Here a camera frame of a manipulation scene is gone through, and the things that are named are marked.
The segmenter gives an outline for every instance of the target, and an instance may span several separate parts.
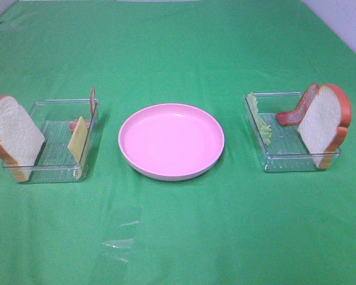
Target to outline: clear plastic tray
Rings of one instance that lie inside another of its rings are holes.
[[[278,112],[290,111],[296,107],[302,93],[252,93],[252,95],[257,99],[259,116],[272,129],[270,145],[266,145],[257,128],[256,120],[253,118],[247,96],[245,96],[248,126],[260,163],[266,172],[321,170],[314,164],[315,157],[333,157],[332,162],[334,162],[335,158],[340,156],[340,148],[334,153],[310,154],[297,131],[298,126],[281,126],[276,120]]]
[[[45,100],[36,102],[29,112],[46,141],[34,166],[8,166],[4,170],[31,170],[30,179],[21,183],[53,183],[82,181],[88,170],[87,156],[96,136],[99,102],[91,113],[90,99]],[[90,119],[87,139],[79,162],[67,148],[71,139],[70,122],[82,116]]]

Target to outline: table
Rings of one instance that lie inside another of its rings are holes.
[[[251,91],[341,86],[354,117],[324,172],[265,173]],[[100,100],[86,180],[16,184],[0,161],[0,284],[355,284],[356,55],[301,1],[16,2],[0,17],[0,95]],[[225,148],[182,182],[133,170],[122,123],[204,109]]]

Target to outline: pink plate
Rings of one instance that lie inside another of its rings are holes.
[[[118,144],[138,172],[180,181],[196,177],[216,163],[224,148],[224,133],[207,112],[168,103],[131,115],[119,130]]]

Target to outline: toy ham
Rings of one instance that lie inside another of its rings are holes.
[[[298,105],[291,112],[277,114],[280,124],[300,122],[298,132],[311,154],[335,152],[344,142],[352,121],[352,106],[345,92],[333,84],[312,84]],[[332,156],[314,156],[319,169],[327,169],[331,161]]]
[[[15,98],[0,96],[0,158],[9,166],[33,166],[45,137],[25,108]],[[14,170],[19,182],[29,179],[31,170]]]
[[[96,108],[96,89],[94,86],[92,86],[92,92],[90,93],[89,102],[90,102],[90,113],[93,116],[94,110]],[[84,120],[84,121],[85,121],[87,128],[89,129],[91,120]],[[74,132],[74,130],[77,126],[77,123],[78,123],[78,119],[70,122],[70,130],[72,133]]]
[[[282,126],[298,125],[306,114],[306,111],[314,99],[315,95],[319,92],[319,85],[312,83],[304,92],[301,100],[294,110],[288,112],[281,112],[276,114],[278,122]]]

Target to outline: cheese slice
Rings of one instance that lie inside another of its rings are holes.
[[[80,162],[81,155],[83,153],[85,140],[87,139],[87,136],[88,136],[88,129],[85,124],[85,120],[81,116],[78,119],[75,130],[72,133],[71,140],[68,143],[68,149],[73,153],[77,163]],[[84,165],[80,165],[80,167],[78,168],[77,179],[79,179],[81,177],[83,168],[84,168]]]

